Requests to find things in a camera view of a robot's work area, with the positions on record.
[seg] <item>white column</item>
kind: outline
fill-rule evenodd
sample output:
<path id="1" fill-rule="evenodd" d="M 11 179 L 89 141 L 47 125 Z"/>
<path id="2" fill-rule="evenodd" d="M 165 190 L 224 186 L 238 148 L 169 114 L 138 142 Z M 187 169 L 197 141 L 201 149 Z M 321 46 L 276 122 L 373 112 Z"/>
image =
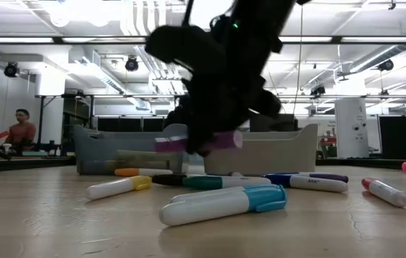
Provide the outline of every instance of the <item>white column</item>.
<path id="1" fill-rule="evenodd" d="M 367 109 L 365 99 L 335 102 L 338 158 L 368 158 Z"/>
<path id="2" fill-rule="evenodd" d="M 65 74 L 57 71 L 47 70 L 41 75 L 37 75 L 37 94 L 64 94 L 65 81 Z M 48 103 L 51 99 L 51 97 L 47 97 L 45 99 L 45 103 Z M 64 99 L 55 98 L 44 108 L 44 114 L 42 116 L 41 143 L 49 143 L 51 140 L 54 140 L 55 144 L 61 144 L 63 105 Z"/>

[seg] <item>table surface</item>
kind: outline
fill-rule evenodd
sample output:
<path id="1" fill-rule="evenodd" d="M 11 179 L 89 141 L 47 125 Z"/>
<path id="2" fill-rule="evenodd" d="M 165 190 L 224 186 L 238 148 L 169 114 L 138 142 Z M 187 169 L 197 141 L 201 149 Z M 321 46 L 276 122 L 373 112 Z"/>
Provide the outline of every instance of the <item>table surface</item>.
<path id="1" fill-rule="evenodd" d="M 360 184 L 371 176 L 406 192 L 406 174 L 317 170 L 348 175 L 348 192 L 289 189 L 282 211 L 169 228 L 158 212 L 187 189 L 154 185 L 88 202 L 88 186 L 116 178 L 78 176 L 71 166 L 0 172 L 0 258 L 406 257 L 406 209 L 364 193 Z"/>

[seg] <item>yellow marker cap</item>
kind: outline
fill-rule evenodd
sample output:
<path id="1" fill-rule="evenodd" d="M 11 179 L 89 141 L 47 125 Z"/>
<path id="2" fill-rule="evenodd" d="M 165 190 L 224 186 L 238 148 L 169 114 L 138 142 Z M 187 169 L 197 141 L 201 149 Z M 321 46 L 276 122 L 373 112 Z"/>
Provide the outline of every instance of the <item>yellow marker cap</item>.
<path id="1" fill-rule="evenodd" d="M 132 176 L 129 179 L 137 191 L 150 188 L 152 185 L 152 178 L 149 176 Z"/>
<path id="2" fill-rule="evenodd" d="M 139 168 L 117 168 L 116 176 L 139 176 Z"/>

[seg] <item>ceiling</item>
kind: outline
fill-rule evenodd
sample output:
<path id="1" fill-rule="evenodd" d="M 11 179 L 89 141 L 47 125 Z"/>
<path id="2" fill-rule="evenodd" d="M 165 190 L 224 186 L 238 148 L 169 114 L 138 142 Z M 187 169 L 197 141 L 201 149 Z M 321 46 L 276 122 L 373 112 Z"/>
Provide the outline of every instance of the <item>ceiling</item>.
<path id="1" fill-rule="evenodd" d="M 75 0 L 95 3 L 95 0 Z M 121 28 L 129 22 L 128 13 L 125 11 L 123 1 L 102 1 L 96 8 L 89 4 L 81 5 L 79 12 L 85 16 L 71 17 L 72 21 L 64 27 L 57 27 L 52 23 L 51 12 L 54 13 L 57 1 L 0 1 L 0 36 L 100 36 L 124 35 Z M 185 3 L 181 0 L 144 0 L 143 11 L 138 5 L 140 2 L 131 0 L 135 8 L 133 16 L 143 14 L 145 33 L 148 29 L 148 6 L 155 7 L 155 22 L 153 27 L 160 25 L 159 6 L 162 1 L 166 4 L 165 23 L 179 25 L 183 19 Z M 283 30 L 283 35 L 406 35 L 406 0 L 398 1 L 397 7 L 390 11 L 391 0 L 313 0 L 303 8 L 295 6 Z M 190 18 L 192 24 L 204 29 L 208 28 L 209 21 L 216 15 L 223 13 L 231 5 L 231 0 L 196 0 L 193 14 Z M 104 17 L 110 19 L 107 25 L 96 27 L 88 22 L 90 17 Z M 305 93 L 316 83 L 325 85 L 327 94 L 333 92 L 338 76 L 319 77 L 319 81 L 312 79 L 329 70 L 341 70 L 345 65 L 350 65 L 371 52 L 379 49 L 380 45 L 286 45 L 280 54 L 272 54 L 264 68 L 263 76 L 266 79 L 265 87 L 272 92 L 294 95 L 303 90 Z M 68 73 L 70 80 L 67 87 L 82 88 L 87 92 L 105 94 L 105 85 L 90 73 L 77 69 L 77 66 L 68 62 L 67 53 L 70 46 L 0 46 L 0 54 L 41 54 L 57 63 Z M 97 45 L 91 46 L 100 57 L 100 65 L 107 70 L 117 82 L 122 84 L 128 92 L 138 94 L 174 94 L 182 90 L 178 81 L 172 81 L 173 87 L 163 90 L 164 82 L 151 87 L 149 83 L 150 71 L 137 52 L 137 47 L 130 45 Z M 139 69 L 134 72 L 125 70 L 128 56 L 137 55 Z M 395 55 L 391 59 L 395 68 L 383 73 L 382 80 L 377 70 L 365 70 L 357 76 L 363 76 L 367 91 L 378 93 L 381 86 L 401 85 L 406 82 L 406 51 Z M 185 70 L 180 67 L 166 66 L 157 62 L 155 72 L 164 72 L 166 78 L 178 79 L 185 76 Z M 406 87 L 399 88 L 395 94 L 406 94 Z"/>

